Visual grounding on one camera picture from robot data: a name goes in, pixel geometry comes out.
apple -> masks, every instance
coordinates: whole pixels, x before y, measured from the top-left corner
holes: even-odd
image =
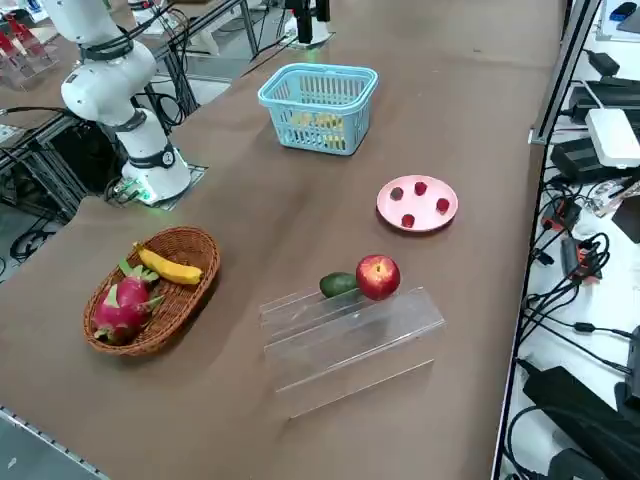
[[[389,257],[368,255],[356,268],[356,282],[366,297],[384,300],[400,286],[400,269]]]

brown table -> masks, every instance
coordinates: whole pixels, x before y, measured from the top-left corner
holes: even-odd
[[[328,46],[281,53],[176,132],[186,159],[210,167],[176,211],[87,199],[0,288],[1,402],[114,479],[487,478],[539,174],[527,131],[560,13],[528,0],[336,0]],[[281,148],[257,103],[278,66],[310,58],[380,74],[351,158]],[[407,173],[459,196],[437,235],[376,217],[380,186]],[[156,357],[93,352],[81,318],[95,286],[131,242],[179,224],[222,251],[206,309]],[[258,306],[372,252],[424,284],[447,320],[432,368],[278,423]]]

yellow item in basket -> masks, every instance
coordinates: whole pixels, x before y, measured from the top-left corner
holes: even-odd
[[[162,278],[180,285],[197,285],[202,277],[202,270],[171,262],[157,253],[147,250],[142,245],[134,243],[140,260],[145,267],[150,268]]]

metal frame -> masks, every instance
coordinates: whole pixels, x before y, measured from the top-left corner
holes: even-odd
[[[542,100],[542,109],[531,128],[530,143],[547,145],[562,108],[571,77],[578,63],[584,42],[589,35],[601,0],[578,0],[562,38],[562,47]]]

transparent plastic tray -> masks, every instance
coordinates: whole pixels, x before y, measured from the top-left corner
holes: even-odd
[[[265,355],[283,413],[297,417],[431,362],[444,324],[424,288],[382,302],[308,289],[261,307]]]

